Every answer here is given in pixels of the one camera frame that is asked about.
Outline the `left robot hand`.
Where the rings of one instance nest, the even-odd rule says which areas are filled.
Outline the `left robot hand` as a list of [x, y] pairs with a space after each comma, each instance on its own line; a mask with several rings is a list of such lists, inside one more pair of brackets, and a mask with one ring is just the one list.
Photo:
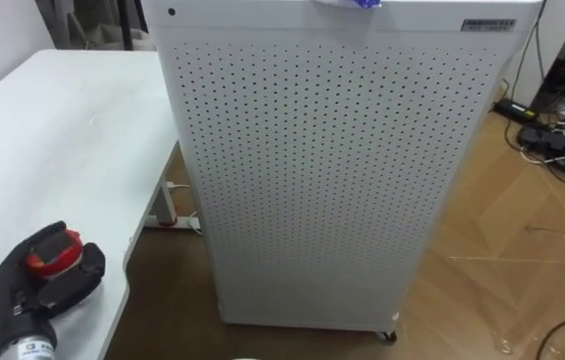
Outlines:
[[0, 360], [55, 358], [51, 320], [101, 284], [106, 258], [63, 221], [18, 243], [0, 263]]

